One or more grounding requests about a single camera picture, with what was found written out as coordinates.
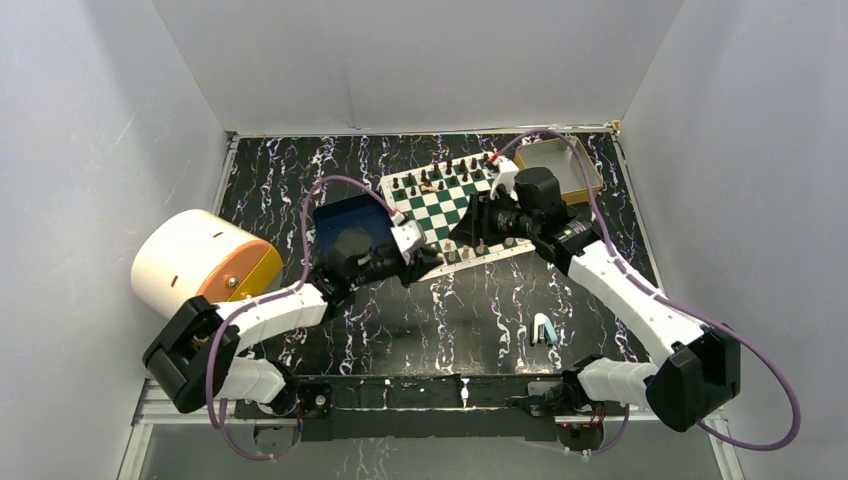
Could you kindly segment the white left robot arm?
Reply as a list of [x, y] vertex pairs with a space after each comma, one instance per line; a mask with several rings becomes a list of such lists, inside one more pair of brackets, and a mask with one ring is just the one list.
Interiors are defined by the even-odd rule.
[[181, 413], [218, 399], [249, 400], [286, 416], [299, 401], [297, 378], [282, 363], [249, 359], [244, 350], [335, 318], [353, 304], [360, 287], [390, 277], [408, 287], [442, 263], [413, 221], [392, 228], [382, 244], [368, 231], [349, 227], [321, 253], [304, 283], [236, 302], [186, 300], [142, 362]]

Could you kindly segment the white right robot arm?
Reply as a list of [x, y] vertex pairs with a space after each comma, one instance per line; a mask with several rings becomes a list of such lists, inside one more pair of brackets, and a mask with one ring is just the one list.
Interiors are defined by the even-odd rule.
[[529, 241], [543, 260], [578, 283], [641, 342], [649, 361], [590, 356], [563, 373], [559, 397], [577, 414], [601, 401], [638, 405], [685, 432], [739, 393], [740, 345], [728, 334], [689, 320], [639, 288], [643, 277], [619, 266], [600, 227], [573, 215], [545, 167], [518, 172], [513, 186], [473, 193], [450, 239], [476, 247], [507, 238]]

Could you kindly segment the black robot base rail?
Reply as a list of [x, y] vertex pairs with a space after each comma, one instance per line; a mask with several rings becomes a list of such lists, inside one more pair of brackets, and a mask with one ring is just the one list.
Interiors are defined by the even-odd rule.
[[306, 442], [395, 437], [496, 438], [558, 442], [582, 452], [600, 447], [616, 402], [578, 406], [559, 374], [301, 376], [287, 414], [240, 400], [238, 420], [302, 427]]

